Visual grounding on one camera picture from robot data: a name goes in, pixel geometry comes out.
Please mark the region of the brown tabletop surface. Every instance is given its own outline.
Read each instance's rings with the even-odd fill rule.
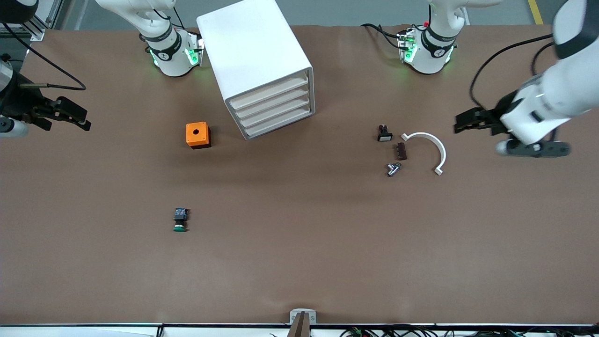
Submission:
[[[251,141],[209,62],[164,76],[136,31],[35,43],[87,84],[44,93],[87,108],[92,129],[55,122],[0,140],[0,323],[272,323],[297,307],[321,323],[598,320],[599,114],[561,128],[565,158],[501,157],[504,136],[452,133],[483,61],[549,26],[468,26],[431,76],[372,29],[294,31],[316,114]],[[543,44],[501,55],[477,97],[493,106],[517,89]],[[70,83],[32,54],[23,73]],[[185,143],[198,121],[210,149]],[[379,124],[393,142],[376,141]],[[414,139],[387,177],[401,133],[418,131],[445,143],[443,175],[437,148]],[[185,234],[173,232],[176,207],[190,209]]]

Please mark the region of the orange cube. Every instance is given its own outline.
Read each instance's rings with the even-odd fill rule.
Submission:
[[[206,122],[187,124],[187,145],[192,149],[205,149],[212,146],[210,143],[210,128]]]

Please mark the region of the white rectangular box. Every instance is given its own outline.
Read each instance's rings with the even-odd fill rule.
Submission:
[[[310,61],[275,0],[198,17],[223,100],[246,139],[314,114]]]

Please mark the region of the yellow stripe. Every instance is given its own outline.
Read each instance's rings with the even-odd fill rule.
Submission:
[[[528,0],[528,5],[530,6],[530,11],[533,12],[534,23],[537,25],[543,24],[543,18],[541,17],[541,12],[539,12],[539,6],[537,6],[536,0]]]

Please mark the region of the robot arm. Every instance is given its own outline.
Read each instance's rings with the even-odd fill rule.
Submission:
[[[427,0],[431,8],[431,20],[425,29],[411,29],[399,36],[403,62],[423,74],[440,71],[453,51],[453,45],[464,27],[461,7],[490,7],[502,0]]]
[[[132,24],[143,36],[154,63],[173,77],[187,74],[201,63],[203,41],[197,34],[174,29],[162,12],[174,8],[176,0],[96,0]]]
[[[562,157],[569,145],[543,138],[558,126],[599,107],[599,2],[568,0],[553,23],[560,60],[543,74],[525,82],[489,111],[471,109],[456,117],[454,132],[491,128],[511,139],[498,144],[503,155]]]

